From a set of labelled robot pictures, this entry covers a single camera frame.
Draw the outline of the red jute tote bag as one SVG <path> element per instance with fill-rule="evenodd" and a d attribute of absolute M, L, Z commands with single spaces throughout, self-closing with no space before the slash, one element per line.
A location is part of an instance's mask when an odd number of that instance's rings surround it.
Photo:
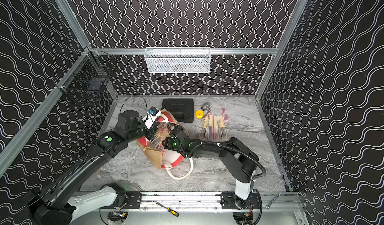
<path fill-rule="evenodd" d="M 169 123 L 177 123 L 178 121 L 173 117 L 173 115 L 168 112 L 167 110 L 163 109 L 161 110 L 161 115 L 156 119 L 154 124 L 159 124 L 159 129 L 161 127 L 166 127 Z M 168 175 L 174 179 L 174 180 L 183 180 L 187 178 L 194 169 L 194 162 L 192 159 L 189 159 L 190 161 L 190 169 L 189 171 L 181 176 L 176 177 L 172 174 L 171 169 L 176 167 L 181 163 L 181 161 L 184 159 L 184 157 L 174 151 L 166 150 L 164 149 L 163 152 L 159 151 L 153 151 L 153 150 L 146 150 L 146 146 L 151 140 L 147 140 L 145 137 L 142 137 L 136 141 L 137 145 L 142 149 L 146 157 L 150 160 L 150 162 L 153 163 L 153 165 L 157 169 L 165 169 L 168 173 Z"/>

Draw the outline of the bamboo fan purple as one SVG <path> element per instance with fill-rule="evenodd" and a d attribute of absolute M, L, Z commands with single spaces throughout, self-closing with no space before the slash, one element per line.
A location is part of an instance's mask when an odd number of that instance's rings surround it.
<path fill-rule="evenodd" d="M 208 141 L 214 140 L 214 116 L 209 116 Z"/>

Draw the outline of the bamboo fan pink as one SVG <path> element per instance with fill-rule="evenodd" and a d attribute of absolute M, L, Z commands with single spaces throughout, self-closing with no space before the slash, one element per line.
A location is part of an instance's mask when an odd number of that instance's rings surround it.
<path fill-rule="evenodd" d="M 218 120 L 217 116 L 213 116 L 213 138 L 215 142 L 219 141 L 219 132 L 218 132 Z"/>

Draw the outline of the bamboo fan grey floral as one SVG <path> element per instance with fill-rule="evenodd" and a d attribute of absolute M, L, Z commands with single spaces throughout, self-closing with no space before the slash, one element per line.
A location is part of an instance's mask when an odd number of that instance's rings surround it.
<path fill-rule="evenodd" d="M 219 116 L 220 129 L 221 129 L 221 137 L 222 141 L 228 140 L 226 121 L 229 119 L 229 115 L 226 113 L 226 108 L 221 108 L 221 115 Z"/>

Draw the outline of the bamboo fan floral white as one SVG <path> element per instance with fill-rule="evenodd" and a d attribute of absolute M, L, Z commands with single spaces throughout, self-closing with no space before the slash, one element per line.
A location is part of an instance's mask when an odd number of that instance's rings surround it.
<path fill-rule="evenodd" d="M 209 117 L 205 117 L 203 126 L 202 126 L 200 134 L 199 134 L 199 139 L 202 141 L 206 140 L 208 126 L 209 126 Z"/>

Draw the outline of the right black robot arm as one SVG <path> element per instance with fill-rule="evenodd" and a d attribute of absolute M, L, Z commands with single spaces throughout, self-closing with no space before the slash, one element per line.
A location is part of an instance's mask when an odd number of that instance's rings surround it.
<path fill-rule="evenodd" d="M 254 182 L 266 175 L 259 157 L 237 138 L 224 142 L 191 139 L 180 126 L 176 126 L 162 145 L 186 159 L 220 160 L 236 180 L 232 201 L 227 204 L 238 210 L 250 208 Z"/>

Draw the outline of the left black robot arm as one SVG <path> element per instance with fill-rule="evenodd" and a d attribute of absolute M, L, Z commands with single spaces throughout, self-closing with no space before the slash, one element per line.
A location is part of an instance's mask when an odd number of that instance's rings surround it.
<path fill-rule="evenodd" d="M 61 177 L 40 191 L 31 190 L 26 194 L 25 210 L 32 222 L 37 225 L 68 225 L 98 208 L 122 206 L 125 192 L 117 185 L 78 198 L 73 194 L 130 142 L 143 137 L 152 139 L 159 124 L 156 119 L 161 114 L 155 107 L 151 107 L 144 118 L 132 110 L 120 113 L 115 128 L 97 137 L 86 154 Z"/>

